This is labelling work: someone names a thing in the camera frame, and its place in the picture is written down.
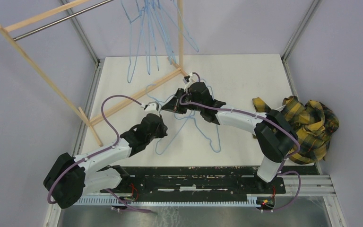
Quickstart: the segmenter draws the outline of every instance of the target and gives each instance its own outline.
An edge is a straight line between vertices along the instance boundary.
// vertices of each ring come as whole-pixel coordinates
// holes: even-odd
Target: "gray wall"
[[[57,6],[56,0],[0,0],[0,23],[8,26]],[[85,102],[94,64],[70,22],[19,43],[70,100]],[[79,125],[0,35],[0,226],[41,226],[48,207],[43,180],[57,156],[72,148]]]
[[[363,1],[323,1],[289,65],[301,101],[322,101],[340,119],[323,169],[348,225],[363,226]]]
[[[91,0],[76,9],[100,1]],[[126,9],[135,11],[135,1],[123,2]],[[169,0],[161,2],[177,21],[173,4]],[[281,54],[310,3],[311,0],[185,0],[184,18],[200,48],[199,54]],[[129,55],[130,26],[119,0],[80,15],[79,20],[100,58]],[[172,28],[171,40],[177,53],[177,30]],[[136,35],[135,50],[139,35],[137,23],[133,25],[133,34]],[[187,42],[184,46],[186,55],[197,54]],[[144,53],[143,48],[141,41],[140,55]],[[158,53],[165,55],[162,45],[158,46]]]

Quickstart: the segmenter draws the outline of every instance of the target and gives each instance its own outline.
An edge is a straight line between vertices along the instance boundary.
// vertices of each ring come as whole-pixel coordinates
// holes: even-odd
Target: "white table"
[[[92,116],[100,113],[101,103],[108,96],[115,94],[132,95],[148,84],[163,77],[175,68],[169,64],[166,56],[160,56],[160,71],[156,70],[155,57],[151,58],[151,75],[147,74],[145,57],[138,59],[133,82],[127,83],[128,57],[108,57],[105,59],[98,90],[92,110]],[[227,102],[235,108],[254,112],[252,98],[261,97],[271,108],[278,108],[284,97],[291,95],[287,77],[279,54],[244,54],[244,55],[193,55],[184,57],[185,71],[197,72],[211,85],[215,99]],[[182,75],[152,91],[150,95],[165,100],[174,94],[179,87],[184,87]],[[122,101],[115,98],[108,101],[106,108]],[[152,101],[147,96],[139,101]],[[162,152],[184,120],[176,120],[173,113],[161,112],[164,123],[168,127],[168,136],[158,144],[158,152]],[[130,129],[141,122],[146,113],[137,105],[131,104],[108,120],[119,133]],[[218,149],[216,126],[204,121],[196,113],[198,126],[212,139],[213,146]],[[104,121],[95,126],[104,144],[115,140],[115,133]],[[257,140],[246,132],[229,126],[219,126],[221,152],[215,153],[194,126],[188,120],[184,128],[162,155],[155,153],[156,140],[147,148],[131,158],[116,162],[122,166],[259,166],[263,155]],[[81,153],[99,148],[90,130],[87,131]],[[286,165],[295,165],[288,161]]]

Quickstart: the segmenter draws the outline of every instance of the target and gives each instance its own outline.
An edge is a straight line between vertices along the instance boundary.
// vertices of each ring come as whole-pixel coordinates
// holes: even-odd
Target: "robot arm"
[[[255,135],[264,154],[256,177],[259,178],[261,183],[271,182],[275,178],[285,156],[293,148],[294,142],[272,124],[260,119],[259,116],[271,120],[297,139],[297,135],[284,116],[277,110],[272,110],[270,113],[254,113],[254,116],[233,112],[233,108],[228,107],[225,102],[212,98],[204,82],[193,83],[190,77],[191,75],[184,78],[186,87],[178,89],[174,97],[162,107],[162,110],[178,114],[185,114],[187,110],[199,111],[207,122],[233,126]],[[181,102],[195,102],[217,109],[228,110],[214,110],[193,104],[182,105]]]
[[[148,114],[141,123],[121,134],[116,145],[114,141],[87,154],[71,157],[68,153],[64,153],[58,157],[43,182],[47,190],[51,189],[65,169],[80,162],[59,180],[52,191],[52,197],[61,208],[73,205],[82,195],[106,188],[116,188],[122,180],[124,171],[119,166],[108,168],[108,165],[143,151],[153,139],[167,136],[167,127],[159,114],[159,104],[149,103],[144,110]],[[102,150],[105,152],[91,157],[92,154]]]

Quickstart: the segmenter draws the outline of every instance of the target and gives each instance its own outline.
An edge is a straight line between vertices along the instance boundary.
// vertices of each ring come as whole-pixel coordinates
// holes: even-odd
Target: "plaid shirt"
[[[259,97],[252,99],[252,102],[257,112],[268,113],[271,110]],[[339,120],[333,111],[313,100],[304,106],[296,96],[283,99],[283,105],[286,106],[281,113],[297,133],[301,145],[300,151],[290,159],[303,165],[324,158],[331,135],[339,128]]]

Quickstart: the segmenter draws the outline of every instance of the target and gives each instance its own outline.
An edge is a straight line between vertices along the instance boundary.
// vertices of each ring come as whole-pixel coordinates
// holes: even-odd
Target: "metal hanging bar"
[[[106,0],[106,1],[100,2],[100,3],[98,3],[98,4],[95,4],[95,5],[93,5],[93,6],[90,6],[90,7],[88,7],[88,8],[85,8],[85,9],[83,9],[83,10],[79,11],[79,12],[76,12],[76,13],[74,13],[74,14],[71,14],[71,15],[69,15],[69,16],[67,16],[67,17],[61,18],[61,19],[56,20],[56,21],[54,21],[54,22],[52,22],[52,23],[49,23],[49,24],[46,24],[46,25],[44,25],[44,26],[42,26],[42,27],[39,27],[39,28],[37,28],[37,29],[34,29],[34,30],[30,31],[30,32],[27,32],[27,33],[24,33],[24,34],[22,34],[22,35],[19,35],[19,36],[17,36],[16,38],[14,38],[13,40],[14,40],[14,41],[18,41],[18,40],[20,40],[20,39],[26,38],[27,36],[30,36],[30,35],[35,34],[35,33],[37,33],[37,32],[40,32],[40,31],[42,31],[42,30],[44,30],[44,29],[47,29],[47,28],[49,28],[49,27],[51,27],[51,26],[54,26],[54,25],[56,25],[56,24],[58,24],[58,23],[60,23],[60,22],[63,22],[63,21],[68,20],[68,19],[70,19],[70,18],[73,18],[73,17],[75,17],[75,16],[77,16],[77,15],[80,15],[80,14],[85,13],[85,12],[87,12],[87,11],[90,11],[90,10],[92,10],[92,9],[95,9],[95,8],[97,8],[97,7],[101,6],[101,5],[104,5],[104,4],[108,3],[108,2],[111,2],[111,1],[113,1],[113,0]]]

